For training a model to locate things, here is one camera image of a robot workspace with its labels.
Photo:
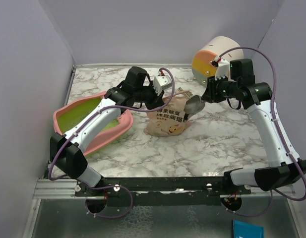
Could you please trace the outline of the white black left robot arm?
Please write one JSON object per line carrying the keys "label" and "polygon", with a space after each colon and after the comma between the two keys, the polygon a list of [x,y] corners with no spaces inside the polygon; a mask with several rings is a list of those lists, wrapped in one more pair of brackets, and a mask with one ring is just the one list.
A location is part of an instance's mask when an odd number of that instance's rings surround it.
{"label": "white black left robot arm", "polygon": [[54,167],[69,177],[86,184],[90,194],[102,193],[104,184],[102,175],[89,166],[84,152],[91,141],[111,121],[117,119],[126,110],[135,112],[155,112],[163,109],[167,103],[163,101],[164,91],[175,86],[172,74],[160,73],[151,79],[143,68],[131,67],[125,79],[116,87],[109,89],[99,104],[75,127],[64,134],[54,133],[50,140],[50,168],[48,178],[52,176]]}

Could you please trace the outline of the silver metal litter scoop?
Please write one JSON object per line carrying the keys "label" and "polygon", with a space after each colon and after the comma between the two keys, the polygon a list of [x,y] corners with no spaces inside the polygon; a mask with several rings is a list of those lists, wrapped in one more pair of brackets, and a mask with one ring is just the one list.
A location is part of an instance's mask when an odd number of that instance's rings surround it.
{"label": "silver metal litter scoop", "polygon": [[205,101],[199,95],[189,98],[185,104],[184,112],[188,115],[194,115],[202,111],[205,107]]}

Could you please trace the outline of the peach cat litter bag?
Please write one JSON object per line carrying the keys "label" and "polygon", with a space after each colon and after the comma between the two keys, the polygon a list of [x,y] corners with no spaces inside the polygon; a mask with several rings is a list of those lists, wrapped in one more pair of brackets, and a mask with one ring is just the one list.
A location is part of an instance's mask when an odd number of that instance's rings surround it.
{"label": "peach cat litter bag", "polygon": [[193,115],[184,112],[187,98],[177,92],[166,107],[147,113],[149,122],[143,130],[151,136],[177,136],[191,126],[189,119]]}

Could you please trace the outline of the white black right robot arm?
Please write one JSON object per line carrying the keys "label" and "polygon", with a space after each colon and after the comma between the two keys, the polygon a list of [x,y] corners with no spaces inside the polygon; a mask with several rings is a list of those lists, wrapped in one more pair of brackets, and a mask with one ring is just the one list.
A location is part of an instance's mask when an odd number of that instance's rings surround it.
{"label": "white black right robot arm", "polygon": [[233,194],[242,185],[264,191],[294,184],[306,174],[306,160],[292,147],[272,101],[267,83],[256,83],[250,59],[226,61],[216,57],[212,63],[216,72],[207,79],[201,99],[219,103],[231,98],[239,101],[254,121],[262,139],[268,166],[258,169],[236,169],[224,173],[222,189]]}

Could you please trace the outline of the white bag sealing clip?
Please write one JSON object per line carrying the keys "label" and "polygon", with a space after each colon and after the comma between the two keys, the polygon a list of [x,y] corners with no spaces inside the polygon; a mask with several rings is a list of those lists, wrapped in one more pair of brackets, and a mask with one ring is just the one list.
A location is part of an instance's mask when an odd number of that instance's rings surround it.
{"label": "white bag sealing clip", "polygon": [[184,90],[184,89],[181,88],[181,87],[178,88],[178,92],[179,92],[180,94],[182,94],[184,97],[186,97],[187,99],[190,99],[190,98],[193,96],[193,94],[192,94],[191,91],[189,91],[189,90]]}

